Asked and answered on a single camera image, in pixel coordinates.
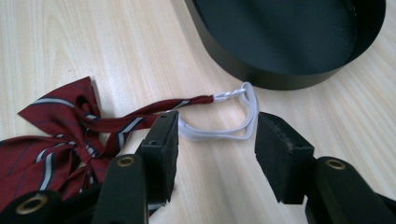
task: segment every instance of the wooden table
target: wooden table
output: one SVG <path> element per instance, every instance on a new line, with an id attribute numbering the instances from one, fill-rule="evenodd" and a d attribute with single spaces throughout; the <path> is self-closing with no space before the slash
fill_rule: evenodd
<path id="1" fill-rule="evenodd" d="M 260 111 L 280 116 L 316 147 L 353 164 L 396 199 L 396 2 L 374 44 L 330 79 L 298 91 L 255 88 Z M 43 134 L 17 113 L 90 76 L 106 117 L 157 100 L 237 89 L 208 55 L 183 0 L 0 1 L 0 138 Z M 192 125 L 228 129 L 237 100 L 180 109 Z M 129 139 L 134 152 L 147 130 Z M 179 139 L 172 202 L 150 223 L 306 223 L 303 205 L 276 198 L 247 141 Z"/>

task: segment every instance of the white cord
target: white cord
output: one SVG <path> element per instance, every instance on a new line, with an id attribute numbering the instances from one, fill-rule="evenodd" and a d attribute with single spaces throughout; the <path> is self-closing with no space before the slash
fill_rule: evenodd
<path id="1" fill-rule="evenodd" d="M 204 141 L 214 139 L 248 139 L 253 133 L 255 118 L 257 117 L 257 114 L 259 112 L 256 93 L 254 92 L 252 85 L 248 82 L 244 82 L 241 88 L 238 90 L 216 94 L 214 95 L 214 102 L 222 103 L 235 97 L 239 97 L 240 103 L 247 108 L 247 117 L 239 127 L 231 130 L 204 131 L 190 126 L 181 118 L 181 116 L 179 116 L 179 133 L 192 141 Z M 246 129 L 244 135 L 236 135 L 237 132 L 244 129 Z"/>

